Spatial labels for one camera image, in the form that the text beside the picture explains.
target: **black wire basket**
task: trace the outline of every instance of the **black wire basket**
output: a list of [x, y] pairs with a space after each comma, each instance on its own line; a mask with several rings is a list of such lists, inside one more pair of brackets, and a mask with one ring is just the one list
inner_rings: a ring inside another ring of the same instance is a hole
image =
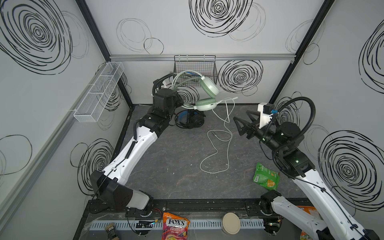
[[[215, 84], [217, 83], [218, 75], [215, 55], [175, 55], [174, 61], [174, 77], [182, 71], [194, 70], [209, 77]], [[181, 75], [176, 80], [176, 84], [179, 84], [190, 77], [191, 76]], [[199, 82], [196, 80], [187, 81], [183, 84], [186, 86], [200, 87]]]

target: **black headphones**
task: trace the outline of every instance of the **black headphones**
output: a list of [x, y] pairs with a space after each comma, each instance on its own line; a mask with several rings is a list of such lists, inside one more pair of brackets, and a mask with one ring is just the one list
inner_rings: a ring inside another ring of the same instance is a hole
[[185, 109], [175, 114], [175, 125], [183, 129], [201, 127], [204, 124], [205, 114], [194, 109]]

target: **gray floor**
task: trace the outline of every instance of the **gray floor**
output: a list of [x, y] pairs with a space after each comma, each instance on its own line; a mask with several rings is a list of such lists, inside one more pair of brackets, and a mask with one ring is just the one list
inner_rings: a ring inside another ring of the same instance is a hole
[[[207, 137], [207, 131], [224, 128], [224, 122], [212, 111], [205, 112], [205, 123], [200, 128], [181, 129], [169, 126], [159, 139], [144, 153], [132, 171], [126, 186], [142, 190], [156, 199], [214, 199], [214, 198], [259, 198], [268, 190], [252, 181], [257, 162], [278, 171], [271, 160], [261, 151], [257, 138], [239, 136], [233, 122], [237, 116], [247, 119], [246, 110], [256, 111], [257, 106], [235, 106], [230, 115], [231, 122], [226, 126], [232, 131], [233, 139], [229, 147], [229, 169], [217, 174], [200, 170], [200, 162], [215, 152]], [[136, 106], [128, 128], [124, 146], [131, 139], [132, 123], [144, 116], [149, 106]], [[226, 117], [225, 106], [217, 106], [215, 112]], [[218, 137], [227, 139], [229, 134], [217, 132]], [[218, 154], [207, 159], [202, 168], [211, 172], [227, 168], [227, 142], [213, 143]], [[264, 146], [267, 155], [271, 151]], [[285, 175], [280, 175], [277, 189], [284, 197], [305, 197], [305, 194]]]

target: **green headphones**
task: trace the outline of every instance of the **green headphones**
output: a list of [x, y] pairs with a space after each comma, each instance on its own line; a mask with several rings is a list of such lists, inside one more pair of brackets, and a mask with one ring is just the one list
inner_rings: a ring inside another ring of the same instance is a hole
[[[189, 79], [179, 83], [177, 86], [173, 86], [174, 83], [176, 82], [177, 78], [181, 74], [191, 73], [191, 72], [197, 73], [200, 77], [189, 78]], [[183, 105], [183, 107], [187, 108], [187, 109], [195, 109], [195, 110], [199, 110], [199, 111], [207, 111], [207, 110], [214, 109], [217, 106], [217, 104], [219, 103], [216, 100], [216, 96], [219, 94], [220, 91], [217, 88], [217, 86], [212, 82], [212, 80], [210, 78], [203, 76], [201, 73], [193, 71], [193, 70], [186, 70], [186, 71], [180, 72], [174, 78], [173, 83], [172, 83], [172, 88], [173, 88], [173, 90], [176, 90], [177, 87], [182, 85], [184, 82], [191, 81], [193, 79], [200, 79], [199, 80], [200, 86], [210, 96], [210, 98], [204, 98], [204, 99], [198, 100], [194, 106], [191, 104], [185, 103]]]

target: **green snack bag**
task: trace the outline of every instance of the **green snack bag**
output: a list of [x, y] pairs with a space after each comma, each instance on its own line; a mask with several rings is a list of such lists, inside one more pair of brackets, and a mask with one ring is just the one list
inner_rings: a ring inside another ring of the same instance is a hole
[[276, 190], [280, 181], [280, 173], [271, 171], [258, 162], [253, 181], [268, 190]]

